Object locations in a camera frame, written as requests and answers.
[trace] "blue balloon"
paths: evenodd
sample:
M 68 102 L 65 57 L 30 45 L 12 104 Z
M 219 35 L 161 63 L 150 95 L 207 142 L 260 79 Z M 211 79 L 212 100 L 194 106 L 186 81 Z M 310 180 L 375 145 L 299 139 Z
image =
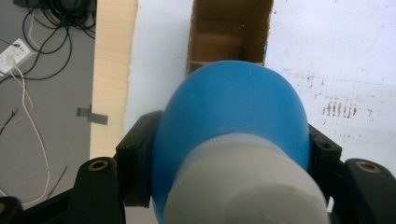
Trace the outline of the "blue balloon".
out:
M 308 167 L 306 114 L 289 82 L 255 63 L 211 63 L 179 86 L 163 112 L 152 157 L 152 197 L 160 223 L 180 164 L 204 141 L 227 133 L 263 137 Z

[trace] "white cable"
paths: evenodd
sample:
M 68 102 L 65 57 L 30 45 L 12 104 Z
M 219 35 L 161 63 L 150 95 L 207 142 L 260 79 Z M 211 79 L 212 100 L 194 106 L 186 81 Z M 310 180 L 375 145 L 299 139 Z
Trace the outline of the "white cable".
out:
M 35 14 L 32 13 L 32 20 L 30 21 L 30 29 L 29 29 L 29 38 L 35 44 L 36 47 L 40 48 L 37 43 L 32 38 L 32 30 L 33 30 L 33 21 L 35 20 Z
M 25 83 L 25 80 L 24 80 L 24 75 L 23 75 L 22 71 L 20 70 L 20 68 L 15 63 L 13 63 L 12 65 L 18 70 L 18 72 L 20 73 L 20 75 L 22 77 L 21 83 L 20 83 L 20 81 L 14 76 L 14 74 L 11 73 L 11 75 L 22 85 L 22 90 L 23 90 L 22 105 L 23 105 L 23 109 L 25 110 L 26 115 L 28 116 L 29 120 L 32 123 L 33 128 L 35 129 L 35 134 L 37 135 L 38 141 L 40 142 L 41 148 L 43 150 L 44 158 L 45 158 L 45 161 L 46 161 L 46 165 L 47 165 L 47 183 L 46 183 L 46 187 L 44 188 L 43 193 L 40 195 L 40 197 L 38 197 L 38 198 L 36 198 L 36 199 L 34 199 L 34 200 L 30 201 L 30 202 L 22 203 L 23 205 L 26 205 L 26 204 L 30 204 L 30 203 L 36 203 L 36 202 L 40 201 L 46 195 L 46 192 L 47 192 L 47 189 L 48 189 L 49 183 L 50 183 L 50 164 L 49 164 L 49 160 L 48 160 L 48 157 L 47 157 L 46 149 L 44 147 L 43 139 L 41 138 L 40 133 L 38 132 L 37 127 L 35 126 L 35 122 L 33 121 L 32 117 L 30 116 L 30 114 L 29 114 L 29 112 L 28 112 L 28 110 L 26 108 L 25 95 L 29 95 L 29 93 L 26 90 L 26 83 Z M 7 196 L 2 190 L 0 190 L 0 193 L 2 193 L 3 195 Z
M 15 76 L 15 75 L 12 73 L 12 70 L 10 70 L 9 73 L 10 73 L 13 77 Z M 22 83 L 21 83 L 18 79 L 16 79 L 16 80 L 18 81 L 18 83 L 20 83 L 21 87 L 23 88 Z M 29 98 L 29 102 L 30 102 L 30 106 L 31 106 L 30 111 L 29 111 L 29 114 L 31 114 L 32 111 L 33 111 L 33 102 L 32 102 L 32 98 L 30 97 L 29 92 L 26 92 L 26 95 L 27 95 L 27 98 Z M 7 125 L 0 126 L 0 129 L 1 129 L 1 128 L 4 128 L 4 127 L 9 127 L 9 126 L 11 126 L 11 125 L 14 125 L 14 124 L 18 123 L 19 121 L 21 121 L 22 119 L 24 119 L 24 118 L 26 118 L 26 117 L 22 117 L 22 118 L 20 118 L 20 119 L 14 119 L 14 120 L 12 120 L 11 122 L 9 122 Z

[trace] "screw hole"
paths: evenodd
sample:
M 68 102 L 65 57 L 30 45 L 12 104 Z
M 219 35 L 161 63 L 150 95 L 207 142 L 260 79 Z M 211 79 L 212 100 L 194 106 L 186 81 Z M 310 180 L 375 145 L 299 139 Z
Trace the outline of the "screw hole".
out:
M 94 161 L 90 164 L 88 169 L 90 171 L 100 171 L 105 169 L 108 166 L 108 161 Z
M 379 168 L 376 165 L 374 165 L 370 162 L 367 162 L 367 161 L 357 161 L 357 165 L 363 171 L 366 171 L 369 173 L 377 174 L 377 173 L 381 172 L 381 170 L 379 170 Z

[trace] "cardboard box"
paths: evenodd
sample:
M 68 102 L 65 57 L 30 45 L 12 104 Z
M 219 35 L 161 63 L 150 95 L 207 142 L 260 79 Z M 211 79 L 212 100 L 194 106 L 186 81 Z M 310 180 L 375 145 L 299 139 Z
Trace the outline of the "cardboard box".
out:
M 220 60 L 262 63 L 273 0 L 195 0 L 186 74 Z

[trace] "black cable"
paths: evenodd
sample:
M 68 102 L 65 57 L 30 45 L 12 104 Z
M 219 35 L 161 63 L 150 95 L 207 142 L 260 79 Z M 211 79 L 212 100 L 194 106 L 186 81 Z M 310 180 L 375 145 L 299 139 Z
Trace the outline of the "black cable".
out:
M 32 64 L 32 66 L 27 70 L 27 71 L 25 71 L 25 72 L 23 72 L 25 75 L 27 75 L 27 74 L 29 74 L 32 70 L 33 70 L 33 68 L 35 68 L 35 65 L 37 64 L 37 61 L 38 61 L 38 58 L 39 58 L 39 56 L 40 56 L 40 51 L 44 48 L 44 46 L 47 44 L 47 42 L 55 35 L 55 33 L 57 32 L 58 30 L 54 30 L 53 32 L 52 32 L 52 34 L 44 41 L 44 43 L 41 45 L 41 48 L 40 48 L 40 50 L 39 50 L 39 52 L 37 53 L 37 55 L 35 56 L 35 61 L 34 61 L 34 63 Z M 5 74 L 5 73 L 2 73 L 2 72 L 0 72 L 1 74 L 3 74 L 3 75 L 5 75 L 5 76 L 7 76 L 6 78 L 4 78 L 4 79 L 2 79 L 1 81 L 0 81 L 0 84 L 1 83 L 3 83 L 5 80 L 7 80 L 7 79 L 9 79 L 9 78 L 12 78 L 12 76 L 10 76 L 10 75 L 8 75 L 8 74 Z
M 11 44 L 11 43 L 7 42 L 6 40 L 4 40 L 4 39 L 2 39 L 2 38 L 0 38 L 0 40 L 3 41 L 3 42 L 5 42 L 5 43 L 8 44 L 8 45 L 12 45 L 12 46 L 14 46 L 14 47 L 19 47 L 19 46 L 20 46 L 20 45 L 18 45 L 18 44 Z
M 24 79 L 44 80 L 44 79 L 47 79 L 50 77 L 55 77 L 56 75 L 58 75 L 59 73 L 61 73 L 64 70 L 64 68 L 68 65 L 68 63 L 70 61 L 70 57 L 71 57 L 71 53 L 72 53 L 72 41 L 71 41 L 71 37 L 69 34 L 69 28 L 74 27 L 76 29 L 82 30 L 87 36 L 95 39 L 95 37 L 94 37 L 95 31 L 93 31 L 92 28 L 94 28 L 96 25 L 96 15 L 94 12 L 91 12 L 93 22 L 92 22 L 92 24 L 89 24 L 89 25 L 86 24 L 87 19 L 89 18 L 88 8 L 90 6 L 90 0 L 75 1 L 74 5 L 71 8 L 65 8 L 64 4 L 61 0 L 38 0 L 37 5 L 35 5 L 34 7 L 30 7 L 28 0 L 25 0 L 25 1 L 26 1 L 26 6 L 28 8 L 28 13 L 26 14 L 26 16 L 23 19 L 22 33 L 26 40 L 26 43 L 29 45 L 29 47 L 31 49 L 33 49 L 34 51 L 37 52 L 37 55 L 35 57 L 35 61 L 32 64 L 32 66 L 27 71 L 25 71 L 23 73 L 25 75 L 27 75 L 35 68 L 40 54 L 51 54 L 51 53 L 55 53 L 56 51 L 61 49 L 64 46 L 64 43 L 66 42 L 67 38 L 69 39 L 70 50 L 69 50 L 69 55 L 67 57 L 67 60 L 64 64 L 64 66 L 56 73 L 46 76 L 46 77 L 39 77 L 39 78 L 25 77 Z M 33 11 L 39 7 L 40 7 L 43 15 L 53 25 L 53 27 L 44 24 L 44 22 L 40 21 L 36 17 L 34 17 L 35 21 L 37 21 L 38 23 L 40 23 L 41 25 L 43 25 L 46 28 L 53 29 L 54 31 L 44 41 L 44 43 L 41 45 L 40 49 L 36 49 L 32 45 L 32 43 L 29 41 L 29 38 L 27 38 L 27 34 L 25 31 L 25 23 L 26 23 L 26 20 L 29 17 L 29 15 L 33 16 Z M 61 28 L 64 28 L 66 30 L 66 34 L 64 36 L 64 40 L 62 41 L 62 43 L 55 49 L 44 51 L 43 50 L 44 46 L 55 35 L 55 33 L 57 33 Z M 2 73 L 2 72 L 0 72 L 0 73 L 7 76 L 6 78 L 3 78 L 0 80 L 0 84 L 2 84 L 7 79 L 11 78 L 11 76 L 8 74 Z
M 66 169 L 67 169 L 67 166 L 64 167 L 64 171 L 62 172 L 61 176 L 59 176 L 59 179 L 56 182 L 55 186 L 53 187 L 53 189 L 47 195 L 47 200 L 50 198 L 50 195 L 53 193 L 53 191 L 55 191 L 56 187 L 58 187 L 59 182 L 61 182 L 62 177 L 64 177 L 64 173 L 66 173 Z
M 12 111 L 11 116 L 9 117 L 9 119 L 6 121 L 6 123 L 3 125 L 3 127 L 0 130 L 0 135 L 3 132 L 3 130 L 6 128 L 6 126 L 9 124 L 9 122 L 14 118 L 14 116 L 18 113 L 18 109 L 14 111 Z
M 68 63 L 69 63 L 69 61 L 70 61 L 70 58 L 71 58 L 71 56 L 72 56 L 72 48 L 73 48 L 72 40 L 71 40 L 71 37 L 70 37 L 70 34 L 69 34 L 69 31 L 68 31 L 68 30 L 66 30 L 66 35 L 67 35 L 67 37 L 68 37 L 68 39 L 69 39 L 69 54 L 68 54 L 68 56 L 67 56 L 66 62 L 64 63 L 64 66 L 62 66 L 62 68 L 59 69 L 56 73 L 54 73 L 54 74 L 52 74 L 52 75 L 49 75 L 49 76 L 47 76 L 47 77 L 24 77 L 23 79 L 25 79 L 25 80 L 33 80 L 33 81 L 39 81 L 39 80 L 49 79 L 49 78 L 51 78 L 51 77 L 57 76 L 58 74 L 60 74 L 60 73 L 66 68 L 66 66 L 68 65 Z M 9 79 L 9 78 L 12 78 L 12 77 L 6 77 L 6 78 L 4 78 L 3 80 L 1 80 L 1 81 L 0 81 L 0 85 L 1 85 L 5 80 L 7 80 L 7 79 Z

